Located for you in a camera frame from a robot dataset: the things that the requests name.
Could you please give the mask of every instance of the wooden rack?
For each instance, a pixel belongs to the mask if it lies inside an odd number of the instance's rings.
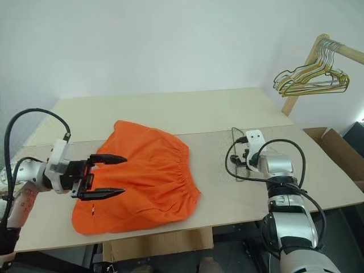
[[[316,61],[317,46],[318,46],[319,42],[324,38],[330,39],[330,36],[328,34],[321,34],[320,36],[317,37],[308,57],[306,59],[305,65],[313,64]],[[358,63],[364,64],[364,53],[363,52],[360,52],[360,51],[357,51],[350,47],[347,47],[346,45],[341,45],[337,50],[335,50],[335,52],[342,56],[345,56],[349,59],[357,61]],[[282,112],[286,116],[289,116],[289,114],[291,113],[296,101],[298,100],[298,97],[299,96],[290,96],[287,98],[286,102],[284,103],[284,105],[282,107]]]

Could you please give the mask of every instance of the cardboard box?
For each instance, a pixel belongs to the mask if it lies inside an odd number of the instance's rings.
[[[145,235],[104,242],[103,260],[116,262],[156,255],[212,249],[212,227]]]
[[[327,132],[326,130],[325,127],[304,129],[305,133],[364,191],[364,158],[333,129]]]

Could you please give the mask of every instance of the wooden table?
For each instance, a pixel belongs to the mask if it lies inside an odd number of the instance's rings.
[[[234,95],[233,97],[232,95],[236,92],[241,96],[239,98],[249,98],[251,103],[233,100],[236,96]],[[229,176],[224,169],[224,156],[232,142],[231,132],[227,129],[232,126],[241,129],[264,127],[262,132],[266,140],[288,138],[295,141],[303,149],[307,158],[304,188],[318,201],[323,209],[348,206],[364,201],[364,194],[349,177],[331,161],[308,135],[295,125],[291,125],[289,119],[283,116],[280,111],[275,110],[272,103],[259,89],[226,91],[227,98],[224,101],[221,99],[224,98],[221,92],[215,92],[215,97],[214,94],[209,95],[206,92],[196,93],[199,92],[190,93],[191,97],[183,94],[182,97],[186,96],[183,102],[181,102],[182,99],[179,95],[176,95],[174,98],[173,96],[172,98],[166,98],[165,100],[162,100],[162,96],[154,101],[154,107],[159,108],[164,107],[163,105],[165,104],[170,105],[173,101],[176,104],[177,102],[184,104],[181,107],[175,107],[175,112],[170,114],[168,119],[165,118],[163,126],[160,127],[172,129],[169,131],[173,133],[177,131],[179,133],[178,137],[191,150],[191,173],[202,195],[196,211],[187,220],[149,230],[85,236],[76,233],[71,223],[72,210],[75,204],[74,199],[71,199],[68,195],[58,195],[55,192],[40,193],[29,219],[21,231],[16,251],[88,245],[120,238],[249,222],[263,218],[267,214],[267,191],[265,184],[251,181],[236,182],[235,178]],[[198,104],[193,102],[186,104],[186,101],[193,101],[193,96],[205,96],[205,99],[200,98]],[[77,142],[71,145],[70,151],[72,154],[70,154],[70,159],[85,159],[90,153],[95,152],[112,131],[112,128],[108,127],[116,120],[123,118],[121,116],[123,110],[118,109],[116,111],[115,108],[113,110],[105,110],[109,105],[106,103],[107,100],[113,101],[112,105],[115,105],[116,101],[121,101],[120,97],[110,99],[101,97],[99,101],[102,101],[103,107],[99,107],[95,111],[93,108],[90,109],[89,106],[96,102],[94,99],[89,98],[61,101],[56,105],[55,112],[69,122],[71,129],[75,132],[72,138],[75,138]],[[210,103],[209,106],[204,107],[204,104],[201,104],[201,100],[206,101],[206,104]],[[144,107],[148,109],[140,108],[138,106],[140,104],[137,103],[140,100],[136,98],[130,100],[124,97],[123,101],[127,101],[126,103],[129,104],[128,111],[133,111],[133,109],[137,109],[137,111],[151,111],[151,108],[153,108],[145,102],[143,102]],[[189,110],[194,112],[195,116],[181,116],[183,115],[181,111]],[[199,115],[198,111],[204,110],[208,113]],[[86,116],[86,112],[88,112],[87,116],[89,119],[84,119],[83,117]],[[154,116],[162,114],[163,110],[159,114],[154,113]],[[147,121],[143,123],[149,126],[160,122],[150,116],[136,114],[136,118],[133,119],[131,115],[128,115],[127,120],[136,122]],[[104,126],[100,124],[102,121],[107,121],[109,125]],[[205,122],[201,124],[201,132],[196,132],[198,122]],[[47,144],[63,135],[61,127],[56,132],[57,134],[54,135],[56,131],[54,126],[56,125],[53,122],[46,122],[30,142],[30,144],[35,146],[25,147],[18,154],[18,157],[27,155],[45,160],[51,150],[51,146]],[[92,135],[93,131],[99,139],[95,139],[95,136]],[[282,143],[274,143],[272,147],[291,157],[299,178],[301,161],[299,153],[294,147]],[[253,176],[259,177],[259,174],[254,173]],[[309,208],[311,210],[315,209],[311,204]]]

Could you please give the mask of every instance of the wire hanger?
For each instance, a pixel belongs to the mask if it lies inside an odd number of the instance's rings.
[[[282,97],[346,91],[350,82],[349,76],[341,70],[332,69],[334,53],[340,46],[340,43],[330,39],[321,39],[317,45],[315,62],[297,67],[293,71],[281,72],[275,77],[273,87]],[[324,80],[310,82],[318,77]]]

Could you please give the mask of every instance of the orange fabric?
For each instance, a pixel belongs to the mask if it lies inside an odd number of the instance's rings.
[[[92,189],[124,188],[126,192],[106,200],[78,200],[72,215],[77,232],[149,229],[186,219],[195,210],[201,193],[189,171],[189,148],[176,136],[118,121],[97,152],[124,156],[128,161],[100,164],[93,171]]]

